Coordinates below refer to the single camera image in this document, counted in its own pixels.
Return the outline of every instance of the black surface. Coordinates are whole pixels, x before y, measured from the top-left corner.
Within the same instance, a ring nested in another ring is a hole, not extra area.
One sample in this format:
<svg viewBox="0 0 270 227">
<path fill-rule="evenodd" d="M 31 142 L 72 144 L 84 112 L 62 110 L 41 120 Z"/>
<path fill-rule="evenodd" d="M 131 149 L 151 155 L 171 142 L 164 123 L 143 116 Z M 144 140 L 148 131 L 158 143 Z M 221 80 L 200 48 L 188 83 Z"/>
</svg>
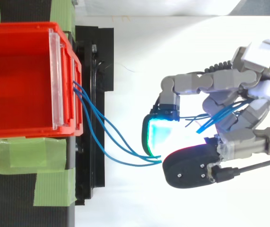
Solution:
<svg viewBox="0 0 270 227">
<path fill-rule="evenodd" d="M 92 53 L 92 45 L 97 52 Z M 104 114 L 105 91 L 113 90 L 113 29 L 76 26 L 76 54 L 82 64 L 82 85 L 92 103 Z M 104 146 L 104 130 L 88 106 L 97 138 Z M 83 119 L 84 134 L 77 139 L 76 205 L 93 196 L 95 187 L 105 186 L 104 154 L 91 137 L 87 121 Z"/>
<path fill-rule="evenodd" d="M 270 16 L 270 0 L 241 0 L 231 16 Z"/>
<path fill-rule="evenodd" d="M 0 22 L 50 21 L 52 0 L 0 0 Z"/>
<path fill-rule="evenodd" d="M 36 174 L 0 175 L 0 227 L 71 227 L 69 207 L 34 207 Z"/>
<path fill-rule="evenodd" d="M 163 171 L 167 183 L 175 188 L 194 188 L 212 184 L 207 177 L 206 166 L 219 161 L 215 146 L 202 144 L 184 148 L 167 156 Z"/>
</svg>

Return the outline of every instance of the red plastic bin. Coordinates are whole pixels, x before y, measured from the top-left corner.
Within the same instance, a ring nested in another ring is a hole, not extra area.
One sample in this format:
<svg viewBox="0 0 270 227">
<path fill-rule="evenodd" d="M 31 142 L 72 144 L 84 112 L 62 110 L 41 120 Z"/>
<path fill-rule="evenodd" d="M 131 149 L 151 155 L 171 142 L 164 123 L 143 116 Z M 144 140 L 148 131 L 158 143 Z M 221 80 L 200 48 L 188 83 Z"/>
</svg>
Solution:
<svg viewBox="0 0 270 227">
<path fill-rule="evenodd" d="M 0 138 L 79 136 L 81 64 L 58 24 L 0 24 Z"/>
</svg>

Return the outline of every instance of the blue wire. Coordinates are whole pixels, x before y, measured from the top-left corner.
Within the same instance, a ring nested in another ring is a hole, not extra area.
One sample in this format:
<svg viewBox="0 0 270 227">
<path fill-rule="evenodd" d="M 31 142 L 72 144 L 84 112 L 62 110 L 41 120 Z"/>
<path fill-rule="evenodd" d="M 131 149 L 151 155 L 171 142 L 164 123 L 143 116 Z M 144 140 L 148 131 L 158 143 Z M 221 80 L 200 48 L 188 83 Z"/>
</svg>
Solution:
<svg viewBox="0 0 270 227">
<path fill-rule="evenodd" d="M 200 133 L 204 132 L 211 125 L 218 123 L 219 121 L 223 120 L 228 115 L 233 113 L 235 110 L 239 109 L 240 107 L 242 107 L 246 104 L 249 104 L 250 102 L 252 102 L 252 99 L 247 99 L 245 101 L 235 102 L 235 103 L 232 103 L 231 105 L 226 106 L 225 108 L 220 110 L 217 114 L 215 114 L 211 119 L 209 119 L 204 125 L 202 125 L 197 130 L 197 133 L 200 134 Z"/>
<path fill-rule="evenodd" d="M 80 91 L 78 91 L 77 89 L 74 88 L 74 92 L 78 95 L 82 95 L 84 97 L 84 99 L 88 102 L 88 99 L 85 97 L 84 94 L 82 94 Z M 112 139 L 112 141 L 119 147 L 121 148 L 123 151 L 127 152 L 128 154 L 130 155 L 133 155 L 133 156 L 136 156 L 136 157 L 139 157 L 141 158 L 142 160 L 145 160 L 147 162 L 152 162 L 152 163 L 161 163 L 160 160 L 148 160 L 148 159 L 152 159 L 152 158 L 155 158 L 155 157 L 151 157 L 151 156 L 141 156 L 141 155 L 138 155 L 138 154 L 135 154 L 135 153 L 132 153 L 130 151 L 128 151 L 127 149 L 125 149 L 124 147 L 122 147 L 113 137 L 112 135 L 110 134 L 110 132 L 107 130 L 107 128 L 105 127 L 104 123 L 102 122 L 101 118 L 98 116 L 98 114 L 96 113 L 96 111 L 94 109 L 92 109 L 94 114 L 96 115 L 96 118 L 98 119 L 98 121 L 100 122 L 101 126 L 103 127 L 103 129 L 105 130 L 106 134 Z"/>
<path fill-rule="evenodd" d="M 82 100 L 81 96 L 78 94 L 78 93 L 75 93 L 77 95 L 77 97 L 79 98 L 79 100 L 81 101 L 82 103 L 82 106 L 83 106 L 83 109 L 85 111 L 85 114 L 86 114 L 86 117 L 87 117 L 87 123 L 88 123 L 88 127 L 89 127 L 89 130 L 91 131 L 91 134 L 94 138 L 94 140 L 96 141 L 98 147 L 103 151 L 103 153 L 111 160 L 117 162 L 117 163 L 120 163 L 120 164 L 123 164 L 123 165 L 127 165 L 127 166 L 134 166 L 134 167 L 145 167 L 145 166 L 153 166 L 153 165 L 156 165 L 156 164 L 159 164 L 158 163 L 151 163 L 151 164 L 143 164 L 143 165 L 137 165 L 137 164 L 131 164 L 131 163 L 126 163 L 126 162 L 122 162 L 122 161 L 119 161 L 115 158 L 113 158 L 112 156 L 110 156 L 106 151 L 105 149 L 102 147 L 101 143 L 99 142 L 98 138 L 96 137 L 95 133 L 94 133 L 94 130 L 93 130 L 93 127 L 92 127 L 92 123 L 91 123 L 91 120 L 89 118 L 89 115 L 88 115 L 88 111 L 87 111 L 87 107 L 85 106 L 84 104 L 84 101 Z"/>
<path fill-rule="evenodd" d="M 91 100 L 89 99 L 86 91 L 83 89 L 83 87 L 74 81 L 74 84 L 76 84 L 82 91 L 82 94 L 84 95 L 84 97 L 86 98 L 86 100 L 88 101 L 89 105 L 91 106 L 92 109 L 94 109 L 95 111 L 93 111 L 94 113 L 97 112 L 97 114 L 103 118 L 106 122 L 109 123 L 109 125 L 117 132 L 117 134 L 120 136 L 120 138 L 122 139 L 122 141 L 124 142 L 124 144 L 128 147 L 128 149 L 130 149 L 131 152 L 133 152 L 134 154 L 137 154 L 131 147 L 130 145 L 127 143 L 127 141 L 125 140 L 125 138 L 121 135 L 121 133 L 119 132 L 119 130 L 102 114 L 99 112 L 99 110 L 94 106 L 94 104 L 91 102 Z M 151 158 L 160 158 L 161 156 L 151 156 Z"/>
</svg>

